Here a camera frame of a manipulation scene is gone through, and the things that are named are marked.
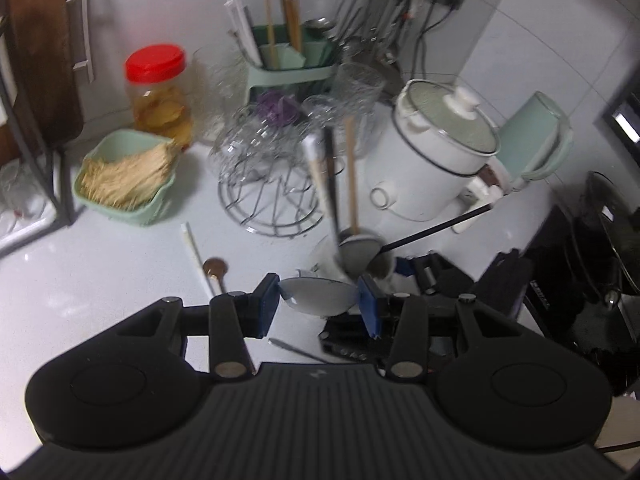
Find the small wooden spoon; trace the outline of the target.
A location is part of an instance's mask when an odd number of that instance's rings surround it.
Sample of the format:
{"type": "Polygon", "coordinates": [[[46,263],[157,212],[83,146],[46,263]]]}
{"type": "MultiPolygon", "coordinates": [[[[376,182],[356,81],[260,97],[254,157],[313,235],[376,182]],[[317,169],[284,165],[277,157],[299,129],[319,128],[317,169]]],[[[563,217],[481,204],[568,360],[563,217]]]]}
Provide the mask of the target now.
{"type": "Polygon", "coordinates": [[[222,294],[227,292],[227,287],[224,284],[224,276],[228,272],[228,264],[224,259],[217,257],[206,259],[203,263],[203,271],[210,280],[217,283],[222,294]]]}

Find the white chopstick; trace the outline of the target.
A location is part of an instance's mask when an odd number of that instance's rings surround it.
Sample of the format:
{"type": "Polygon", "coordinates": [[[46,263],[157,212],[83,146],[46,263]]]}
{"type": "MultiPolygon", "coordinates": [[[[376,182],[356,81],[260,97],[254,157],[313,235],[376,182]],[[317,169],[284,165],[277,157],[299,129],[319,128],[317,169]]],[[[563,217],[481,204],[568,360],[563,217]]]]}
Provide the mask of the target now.
{"type": "Polygon", "coordinates": [[[209,278],[207,277],[207,275],[203,270],[203,263],[201,262],[201,257],[200,257],[200,254],[198,253],[198,248],[196,247],[196,244],[194,242],[190,224],[188,222],[184,222],[180,226],[180,229],[181,229],[181,234],[182,234],[184,244],[186,245],[186,251],[188,252],[189,257],[191,259],[195,274],[198,277],[198,280],[200,281],[203,287],[203,290],[205,292],[207,299],[211,300],[213,296],[215,296],[215,292],[213,289],[212,282],[209,281],[209,278]]]}

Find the white spoon with black rim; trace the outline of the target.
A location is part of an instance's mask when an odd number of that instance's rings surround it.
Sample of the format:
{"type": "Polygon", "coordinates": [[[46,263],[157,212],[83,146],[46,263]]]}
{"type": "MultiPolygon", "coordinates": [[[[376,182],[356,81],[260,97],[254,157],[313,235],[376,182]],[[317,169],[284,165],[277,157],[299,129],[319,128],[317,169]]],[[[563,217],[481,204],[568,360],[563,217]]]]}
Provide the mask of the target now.
{"type": "MultiPolygon", "coordinates": [[[[334,252],[337,252],[340,240],[333,225],[335,214],[326,186],[326,177],[322,171],[318,136],[305,136],[302,147],[323,217],[330,222],[329,242],[334,252]]],[[[279,290],[282,299],[292,309],[319,318],[335,318],[347,313],[357,303],[358,296],[354,285],[321,276],[301,275],[298,278],[286,278],[280,281],[279,290]]]]}

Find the black chopstick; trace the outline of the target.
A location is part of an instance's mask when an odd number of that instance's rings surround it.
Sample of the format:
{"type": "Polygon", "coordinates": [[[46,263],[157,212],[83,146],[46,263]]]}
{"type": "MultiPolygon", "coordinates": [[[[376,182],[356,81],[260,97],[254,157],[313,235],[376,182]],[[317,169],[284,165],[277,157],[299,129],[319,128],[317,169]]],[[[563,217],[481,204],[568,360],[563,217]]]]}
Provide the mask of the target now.
{"type": "Polygon", "coordinates": [[[417,242],[418,240],[423,240],[424,238],[427,238],[439,232],[445,231],[446,229],[453,228],[454,226],[457,226],[458,224],[461,224],[465,221],[474,219],[480,216],[481,214],[486,214],[486,212],[491,211],[492,208],[494,208],[493,204],[486,204],[486,205],[477,207],[468,212],[465,212],[464,214],[460,214],[460,216],[457,216],[456,218],[452,218],[450,220],[440,222],[439,224],[436,224],[436,226],[430,226],[425,230],[403,237],[400,240],[395,240],[394,242],[385,244],[378,251],[378,254],[383,255],[383,254],[386,254],[386,252],[392,252],[395,249],[407,246],[409,244],[417,242]]]}

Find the white ceramic Starbucks mug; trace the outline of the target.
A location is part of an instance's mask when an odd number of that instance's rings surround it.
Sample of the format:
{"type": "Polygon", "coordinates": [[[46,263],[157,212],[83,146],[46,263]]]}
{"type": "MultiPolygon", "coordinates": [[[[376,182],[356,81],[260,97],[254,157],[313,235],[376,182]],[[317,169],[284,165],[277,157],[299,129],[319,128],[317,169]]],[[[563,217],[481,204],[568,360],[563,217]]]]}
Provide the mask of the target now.
{"type": "Polygon", "coordinates": [[[381,252],[384,240],[375,232],[363,229],[352,235],[349,230],[340,233],[340,242],[323,237],[311,251],[306,270],[318,278],[356,285],[364,274],[373,278],[383,292],[392,292],[395,258],[390,252],[381,252]]]}

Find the long wooden handled utensil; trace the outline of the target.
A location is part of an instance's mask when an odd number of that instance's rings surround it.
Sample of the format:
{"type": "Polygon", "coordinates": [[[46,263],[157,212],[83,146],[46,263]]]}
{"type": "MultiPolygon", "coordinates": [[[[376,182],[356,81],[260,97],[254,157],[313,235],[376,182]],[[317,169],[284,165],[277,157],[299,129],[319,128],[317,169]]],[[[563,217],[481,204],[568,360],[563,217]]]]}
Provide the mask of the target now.
{"type": "Polygon", "coordinates": [[[356,136],[354,118],[347,116],[344,120],[346,156],[347,156],[347,177],[349,192],[349,221],[350,232],[357,235],[360,232],[358,218],[358,197],[357,197],[357,171],[356,171],[356,136]]]}

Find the light green electric kettle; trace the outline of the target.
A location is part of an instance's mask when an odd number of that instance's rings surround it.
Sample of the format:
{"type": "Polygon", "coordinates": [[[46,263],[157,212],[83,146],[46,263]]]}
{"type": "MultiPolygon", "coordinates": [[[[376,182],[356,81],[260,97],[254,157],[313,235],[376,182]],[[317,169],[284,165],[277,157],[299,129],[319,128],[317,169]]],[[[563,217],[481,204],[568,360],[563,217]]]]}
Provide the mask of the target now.
{"type": "Polygon", "coordinates": [[[499,129],[497,160],[513,191],[547,179],[565,162],[574,142],[570,118],[536,91],[499,129]]]}

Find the white electric cooking pot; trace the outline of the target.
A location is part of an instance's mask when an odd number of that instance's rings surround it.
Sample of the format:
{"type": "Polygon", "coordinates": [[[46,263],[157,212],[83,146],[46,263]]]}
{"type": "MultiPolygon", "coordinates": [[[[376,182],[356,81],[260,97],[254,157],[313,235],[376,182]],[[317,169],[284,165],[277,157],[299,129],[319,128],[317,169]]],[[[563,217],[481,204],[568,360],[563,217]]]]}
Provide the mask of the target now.
{"type": "Polygon", "coordinates": [[[497,129],[471,90],[411,79],[364,161],[369,200],[405,220],[432,220],[499,150],[497,129]]]}

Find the green plastic basket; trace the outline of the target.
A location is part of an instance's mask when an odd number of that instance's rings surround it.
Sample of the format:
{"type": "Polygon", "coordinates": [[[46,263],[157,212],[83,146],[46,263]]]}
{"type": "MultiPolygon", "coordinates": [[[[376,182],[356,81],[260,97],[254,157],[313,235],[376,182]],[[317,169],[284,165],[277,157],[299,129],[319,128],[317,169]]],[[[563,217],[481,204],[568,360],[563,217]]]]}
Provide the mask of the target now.
{"type": "Polygon", "coordinates": [[[74,197],[106,218],[147,226],[163,212],[180,154],[179,145],[164,136],[116,130],[82,160],[74,197]]]}

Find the purple-lidded glass jar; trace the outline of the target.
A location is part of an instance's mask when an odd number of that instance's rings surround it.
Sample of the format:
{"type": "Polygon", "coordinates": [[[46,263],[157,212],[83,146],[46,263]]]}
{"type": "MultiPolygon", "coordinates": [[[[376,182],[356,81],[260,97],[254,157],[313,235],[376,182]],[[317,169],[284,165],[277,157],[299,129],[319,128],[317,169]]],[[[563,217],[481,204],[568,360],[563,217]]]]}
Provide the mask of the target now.
{"type": "Polygon", "coordinates": [[[295,124],[300,117],[296,99],[274,89],[262,92],[256,101],[257,115],[269,125],[281,128],[295,124]]]}

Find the black metal dish rack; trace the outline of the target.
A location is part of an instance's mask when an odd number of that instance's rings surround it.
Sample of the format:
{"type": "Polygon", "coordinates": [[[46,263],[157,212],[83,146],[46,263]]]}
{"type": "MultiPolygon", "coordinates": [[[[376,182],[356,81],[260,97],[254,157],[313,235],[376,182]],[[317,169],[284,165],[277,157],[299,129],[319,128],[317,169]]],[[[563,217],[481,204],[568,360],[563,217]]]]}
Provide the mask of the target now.
{"type": "Polygon", "coordinates": [[[9,0],[1,0],[1,125],[18,155],[1,165],[1,255],[73,224],[64,154],[45,140],[18,69],[9,0]]]}

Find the red-lidded plastic jar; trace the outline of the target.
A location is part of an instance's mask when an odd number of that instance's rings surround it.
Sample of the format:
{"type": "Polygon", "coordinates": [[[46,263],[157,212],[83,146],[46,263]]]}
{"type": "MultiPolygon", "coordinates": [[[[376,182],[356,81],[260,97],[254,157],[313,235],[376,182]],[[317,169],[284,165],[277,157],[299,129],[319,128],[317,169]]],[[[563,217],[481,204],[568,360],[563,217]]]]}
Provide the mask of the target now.
{"type": "Polygon", "coordinates": [[[131,53],[124,65],[134,128],[170,139],[185,151],[193,118],[186,95],[186,52],[176,44],[151,44],[131,53]]]}

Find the green utensil holder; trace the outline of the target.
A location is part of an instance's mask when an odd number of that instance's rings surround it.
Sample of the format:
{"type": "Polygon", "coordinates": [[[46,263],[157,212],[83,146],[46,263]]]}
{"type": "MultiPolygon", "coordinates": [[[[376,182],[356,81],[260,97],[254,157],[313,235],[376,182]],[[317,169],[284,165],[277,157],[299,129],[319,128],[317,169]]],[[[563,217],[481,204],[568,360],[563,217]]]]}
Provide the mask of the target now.
{"type": "Polygon", "coordinates": [[[297,87],[304,84],[323,84],[334,76],[337,62],[327,63],[324,59],[332,47],[326,39],[314,39],[308,30],[303,30],[302,50],[296,50],[288,42],[284,25],[274,25],[274,52],[277,64],[271,59],[268,27],[256,25],[252,33],[258,49],[257,64],[244,48],[241,53],[246,66],[245,101],[255,101],[259,93],[271,89],[297,87]]]}

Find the metal ladle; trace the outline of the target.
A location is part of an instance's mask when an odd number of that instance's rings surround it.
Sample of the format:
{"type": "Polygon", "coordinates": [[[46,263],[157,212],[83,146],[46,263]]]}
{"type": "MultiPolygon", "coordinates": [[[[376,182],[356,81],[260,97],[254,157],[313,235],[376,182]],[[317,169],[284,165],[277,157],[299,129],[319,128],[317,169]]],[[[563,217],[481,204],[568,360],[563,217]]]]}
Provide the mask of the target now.
{"type": "Polygon", "coordinates": [[[304,21],[304,26],[311,30],[318,30],[318,32],[328,32],[334,29],[335,22],[322,16],[321,18],[311,18],[304,21]]]}

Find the brown wooden cutting board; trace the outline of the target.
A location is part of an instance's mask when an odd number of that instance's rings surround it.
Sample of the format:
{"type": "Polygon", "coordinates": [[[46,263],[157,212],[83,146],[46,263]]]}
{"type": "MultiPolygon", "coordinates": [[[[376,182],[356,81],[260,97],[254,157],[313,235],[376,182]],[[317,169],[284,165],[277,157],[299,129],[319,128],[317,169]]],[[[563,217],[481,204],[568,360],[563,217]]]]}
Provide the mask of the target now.
{"type": "Polygon", "coordinates": [[[8,0],[18,68],[43,140],[59,148],[81,132],[66,0],[8,0]]]}

